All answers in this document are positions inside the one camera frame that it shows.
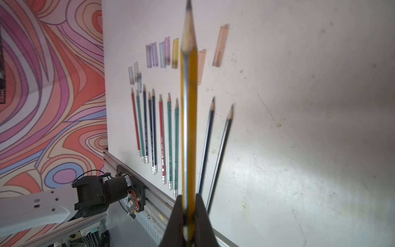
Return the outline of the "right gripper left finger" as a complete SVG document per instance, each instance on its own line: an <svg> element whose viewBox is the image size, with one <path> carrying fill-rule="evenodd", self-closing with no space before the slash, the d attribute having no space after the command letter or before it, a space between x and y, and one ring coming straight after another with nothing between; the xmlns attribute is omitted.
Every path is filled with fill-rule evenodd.
<svg viewBox="0 0 395 247"><path fill-rule="evenodd" d="M184 215L182 206L182 195L175 201L167 228L159 247L184 247L185 239L183 236Z"/></svg>

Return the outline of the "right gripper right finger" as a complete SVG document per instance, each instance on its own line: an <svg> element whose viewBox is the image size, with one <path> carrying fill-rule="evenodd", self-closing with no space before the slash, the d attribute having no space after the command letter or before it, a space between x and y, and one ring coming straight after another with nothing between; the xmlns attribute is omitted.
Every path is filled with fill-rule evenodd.
<svg viewBox="0 0 395 247"><path fill-rule="evenodd" d="M211 226L207 210L200 194L195 196L194 245L196 247L218 247L219 244Z"/></svg>

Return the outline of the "black silver pencil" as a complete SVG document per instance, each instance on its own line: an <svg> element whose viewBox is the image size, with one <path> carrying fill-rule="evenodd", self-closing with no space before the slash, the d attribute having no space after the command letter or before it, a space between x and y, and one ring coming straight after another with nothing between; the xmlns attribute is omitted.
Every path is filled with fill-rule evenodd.
<svg viewBox="0 0 395 247"><path fill-rule="evenodd" d="M213 179L211 182L210 191L209 191L209 195L208 195L208 199L207 199L206 211L208 214L210 214L211 205L213 203L213 198L214 198L215 190L217 187L217 180L219 177L221 164L223 161L223 156L224 156L224 152L226 149L226 144L227 144L227 140L229 137L229 132L231 129L233 117L234 117L234 104L231 105L230 111L227 115L224 131L223 131L223 136L222 136L222 140L221 140L221 144L220 144L220 148L219 148L218 158L217 158L216 166L215 166L215 170L214 170L214 176L213 176Z"/></svg>

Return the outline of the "red capped pencil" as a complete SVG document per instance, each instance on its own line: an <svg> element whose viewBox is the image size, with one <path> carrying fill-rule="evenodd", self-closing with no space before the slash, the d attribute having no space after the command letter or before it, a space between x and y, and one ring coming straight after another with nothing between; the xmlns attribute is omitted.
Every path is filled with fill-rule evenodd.
<svg viewBox="0 0 395 247"><path fill-rule="evenodd" d="M161 147L161 180L163 184L167 183L166 178L166 154L165 154L165 128L163 114L163 99L159 95L159 123L160 123L160 147Z"/></svg>

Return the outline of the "dark blue pencil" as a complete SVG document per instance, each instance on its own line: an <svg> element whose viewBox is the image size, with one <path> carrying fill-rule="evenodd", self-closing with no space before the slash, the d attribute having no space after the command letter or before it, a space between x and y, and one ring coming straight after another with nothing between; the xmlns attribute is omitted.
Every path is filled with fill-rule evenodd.
<svg viewBox="0 0 395 247"><path fill-rule="evenodd" d="M144 130L145 130L145 163L149 163L149 150L148 150L148 122L147 122L147 95L146 95L146 86L143 85L143 107L144 107Z"/></svg>

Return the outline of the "clear light blue pencil cap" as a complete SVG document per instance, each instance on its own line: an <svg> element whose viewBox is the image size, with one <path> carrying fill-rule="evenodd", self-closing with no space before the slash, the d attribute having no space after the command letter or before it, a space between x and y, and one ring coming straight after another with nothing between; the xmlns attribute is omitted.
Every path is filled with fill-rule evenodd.
<svg viewBox="0 0 395 247"><path fill-rule="evenodd" d="M142 73L136 74L136 81L137 81L137 91L138 93L142 93L143 91L143 84L142 84Z"/></svg>

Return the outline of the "clear grey pencil cap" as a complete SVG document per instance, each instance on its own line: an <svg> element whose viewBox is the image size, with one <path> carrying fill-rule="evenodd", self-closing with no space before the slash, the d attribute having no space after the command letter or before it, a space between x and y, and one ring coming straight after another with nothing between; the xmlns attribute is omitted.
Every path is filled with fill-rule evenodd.
<svg viewBox="0 0 395 247"><path fill-rule="evenodd" d="M137 75L139 73L138 62L134 63L134 73L135 73L135 75Z"/></svg>

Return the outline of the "clear orange pencil cap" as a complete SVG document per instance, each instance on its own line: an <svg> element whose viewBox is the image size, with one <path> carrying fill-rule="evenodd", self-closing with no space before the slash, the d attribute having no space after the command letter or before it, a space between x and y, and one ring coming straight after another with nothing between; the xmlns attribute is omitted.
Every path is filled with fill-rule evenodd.
<svg viewBox="0 0 395 247"><path fill-rule="evenodd" d="M204 70L204 65L205 65L205 58L206 58L206 49L203 49L201 51L199 51L198 53L198 85L201 84L202 82L202 76L203 76L203 70Z"/></svg>

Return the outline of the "yellow black capped pencil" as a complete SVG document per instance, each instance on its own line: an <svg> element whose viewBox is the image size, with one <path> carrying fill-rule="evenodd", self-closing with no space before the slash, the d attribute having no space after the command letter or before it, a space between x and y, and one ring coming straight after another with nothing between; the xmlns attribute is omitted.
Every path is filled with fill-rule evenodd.
<svg viewBox="0 0 395 247"><path fill-rule="evenodd" d="M183 235L187 247L193 246L196 178L197 126L197 42L192 2L186 2L185 22L181 44L181 102L182 102L182 206Z"/></svg>

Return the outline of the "clear pale blue pencil cap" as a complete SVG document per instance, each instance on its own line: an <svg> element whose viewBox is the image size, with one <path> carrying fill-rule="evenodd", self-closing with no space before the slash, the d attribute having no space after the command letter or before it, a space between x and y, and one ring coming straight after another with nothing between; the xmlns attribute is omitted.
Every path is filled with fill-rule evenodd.
<svg viewBox="0 0 395 247"><path fill-rule="evenodd" d="M165 69L166 68L166 45L165 45L164 41L159 43L159 53L160 53L160 67L162 69Z"/></svg>

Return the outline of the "clear yellow pencil cap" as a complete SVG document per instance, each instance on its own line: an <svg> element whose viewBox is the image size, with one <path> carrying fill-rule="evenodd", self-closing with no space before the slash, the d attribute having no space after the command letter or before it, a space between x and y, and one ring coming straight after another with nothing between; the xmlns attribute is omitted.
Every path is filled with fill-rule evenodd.
<svg viewBox="0 0 395 247"><path fill-rule="evenodd" d="M178 68L178 62L179 62L179 38L175 38L173 40L173 50L172 50L172 60L171 60L172 69Z"/></svg>

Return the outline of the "clear pink pencil cap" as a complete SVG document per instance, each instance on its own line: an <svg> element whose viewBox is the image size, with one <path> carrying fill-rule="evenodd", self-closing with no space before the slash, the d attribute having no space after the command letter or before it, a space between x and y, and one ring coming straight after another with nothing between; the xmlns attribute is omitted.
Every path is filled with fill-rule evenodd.
<svg viewBox="0 0 395 247"><path fill-rule="evenodd" d="M170 37L165 38L165 66L170 65Z"/></svg>

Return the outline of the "clear peach pencil cap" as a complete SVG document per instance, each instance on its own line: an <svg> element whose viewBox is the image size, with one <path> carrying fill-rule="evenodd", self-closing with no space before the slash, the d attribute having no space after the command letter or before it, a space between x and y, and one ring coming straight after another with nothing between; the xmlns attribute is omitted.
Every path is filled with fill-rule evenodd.
<svg viewBox="0 0 395 247"><path fill-rule="evenodd" d="M213 67L219 68L222 64L228 32L229 32L229 24L220 27L218 42L213 59Z"/></svg>

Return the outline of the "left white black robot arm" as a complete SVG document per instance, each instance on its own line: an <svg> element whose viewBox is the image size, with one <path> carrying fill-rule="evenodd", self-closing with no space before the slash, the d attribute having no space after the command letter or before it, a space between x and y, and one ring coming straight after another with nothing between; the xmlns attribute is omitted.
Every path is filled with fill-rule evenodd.
<svg viewBox="0 0 395 247"><path fill-rule="evenodd" d="M105 212L128 195L128 175L85 176L72 184L39 193L1 199L1 236L37 226L64 223Z"/></svg>

